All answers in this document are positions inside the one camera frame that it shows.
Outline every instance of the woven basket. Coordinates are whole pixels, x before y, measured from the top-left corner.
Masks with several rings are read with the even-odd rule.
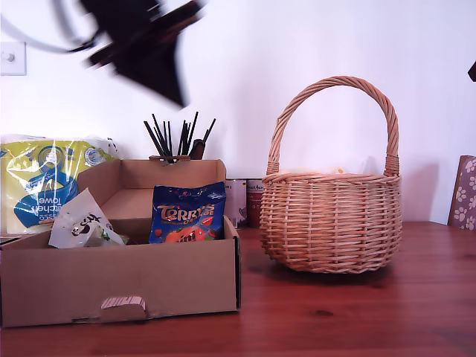
[[[387,119],[383,175],[278,173],[280,144],[292,113],[302,102],[333,86],[370,95]],[[263,179],[260,227],[270,256],[298,271],[362,273],[386,266],[402,235],[398,121],[376,87],[355,77],[330,77],[308,86],[277,119]]]

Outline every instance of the cardboard box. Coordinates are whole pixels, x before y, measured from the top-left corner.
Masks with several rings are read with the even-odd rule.
[[[3,245],[3,326],[128,321],[240,308],[239,237],[149,245],[155,184],[200,187],[225,180],[221,161],[103,163],[78,177],[131,245],[55,249],[50,232]]]

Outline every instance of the white wall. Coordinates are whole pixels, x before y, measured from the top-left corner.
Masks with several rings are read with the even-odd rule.
[[[36,38],[64,44],[49,1],[3,0],[1,11]],[[71,11],[90,33],[88,17]],[[186,109],[110,68],[85,68],[86,53],[29,48],[28,75],[1,78],[1,133],[111,137],[126,158],[146,158],[155,150],[142,124],[151,112],[178,135],[198,110],[198,133],[217,118],[205,156],[221,158],[229,177],[260,177],[286,104],[321,78],[353,75],[380,88],[399,116],[404,218],[446,222],[458,158],[476,155],[476,83],[467,75],[476,61],[475,13],[473,0],[209,0],[178,52]],[[366,94],[326,90],[293,116],[281,167],[382,171],[385,130]]]

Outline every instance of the blue snack bag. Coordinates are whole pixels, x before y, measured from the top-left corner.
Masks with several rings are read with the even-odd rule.
[[[222,238],[225,183],[198,188],[155,186],[149,243]]]

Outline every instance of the wooden tabletop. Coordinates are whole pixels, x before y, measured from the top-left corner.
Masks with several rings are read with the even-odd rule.
[[[405,223],[390,266],[291,271],[242,237],[240,312],[1,331],[1,356],[476,356],[476,234]]]

